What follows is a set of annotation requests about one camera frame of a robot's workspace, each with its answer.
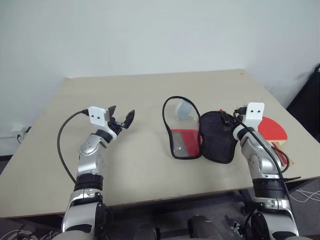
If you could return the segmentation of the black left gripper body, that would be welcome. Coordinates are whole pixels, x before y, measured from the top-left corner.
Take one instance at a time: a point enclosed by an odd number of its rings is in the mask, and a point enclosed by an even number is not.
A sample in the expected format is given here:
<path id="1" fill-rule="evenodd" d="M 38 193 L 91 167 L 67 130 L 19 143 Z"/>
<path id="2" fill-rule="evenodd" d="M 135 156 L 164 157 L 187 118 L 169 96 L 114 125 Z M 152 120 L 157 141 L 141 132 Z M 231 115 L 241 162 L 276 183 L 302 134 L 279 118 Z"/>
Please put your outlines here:
<path id="1" fill-rule="evenodd" d="M 125 123 L 117 122 L 113 116 L 109 119 L 107 125 L 114 133 L 120 133 L 122 129 L 126 129 Z"/>

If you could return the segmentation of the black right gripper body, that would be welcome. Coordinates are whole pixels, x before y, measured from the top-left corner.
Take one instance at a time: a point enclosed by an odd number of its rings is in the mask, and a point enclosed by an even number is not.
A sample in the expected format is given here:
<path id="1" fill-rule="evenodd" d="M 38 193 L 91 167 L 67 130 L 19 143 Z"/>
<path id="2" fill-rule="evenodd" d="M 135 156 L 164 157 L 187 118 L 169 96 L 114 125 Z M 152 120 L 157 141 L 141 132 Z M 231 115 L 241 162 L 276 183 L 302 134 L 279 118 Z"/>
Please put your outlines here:
<path id="1" fill-rule="evenodd" d="M 230 128 L 236 128 L 237 126 L 239 126 L 240 122 L 243 121 L 244 116 L 244 114 L 239 114 L 237 112 L 234 115 L 229 114 L 228 118 L 230 120 Z"/>

